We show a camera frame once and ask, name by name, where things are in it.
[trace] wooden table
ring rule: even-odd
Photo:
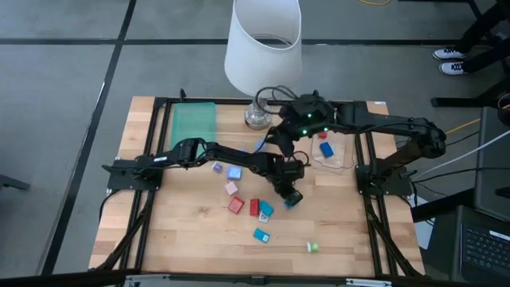
[[[153,102],[154,97],[133,97],[118,154],[122,159],[134,159],[143,153]],[[368,102],[367,105],[371,112],[388,113],[382,102]],[[217,105],[217,141],[220,144],[252,151],[254,143],[266,133],[249,129],[243,121],[244,111],[243,105]],[[155,129],[153,152],[162,118],[159,116]],[[296,143],[296,150],[309,153],[311,142],[301,139]],[[396,150],[393,136],[375,133],[374,142],[378,157],[384,158]],[[279,152],[276,146],[269,147],[268,151]],[[246,204],[239,214],[234,214],[227,209],[231,197],[224,188],[226,175],[217,174],[211,166],[212,163],[207,163],[188,171],[165,171],[152,211],[144,272],[374,275],[363,199],[358,194],[353,169],[335,175],[307,168],[304,179],[296,182],[296,189],[304,199],[286,210],[283,199],[273,187],[244,168],[238,196]],[[133,194],[133,191],[120,191],[106,203],[90,267],[102,263],[124,236]],[[269,223],[258,222],[249,215],[252,198],[263,199],[275,207]],[[423,273],[409,206],[396,196],[385,199],[394,241],[414,268]],[[267,244],[253,237],[256,228],[271,234]],[[318,242],[320,252],[308,254],[307,242]],[[135,238],[128,267],[134,264],[137,246]],[[379,249],[383,270],[387,273],[386,253],[380,239]]]

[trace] lamp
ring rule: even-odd
[[[277,39],[285,47],[259,40]],[[301,11],[298,0],[234,0],[225,73],[230,83],[250,96],[267,86],[292,85],[301,75]],[[253,129],[267,128],[271,115],[263,111],[267,90],[245,111]]]

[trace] shoe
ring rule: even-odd
[[[464,59],[466,54],[456,51],[453,47],[446,47],[444,49],[435,50],[432,53],[432,57],[438,60]]]
[[[443,63],[439,65],[439,70],[442,73],[445,73],[446,75],[450,76],[465,75],[467,73],[464,72],[462,64],[464,63],[463,62]]]

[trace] green mat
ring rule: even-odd
[[[203,138],[207,142],[216,141],[216,104],[180,103],[174,105],[170,149],[187,138]]]

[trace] white lampshade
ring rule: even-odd
[[[256,38],[289,43],[281,48]],[[292,85],[301,75],[301,11],[298,0],[234,0],[225,73],[241,92]]]

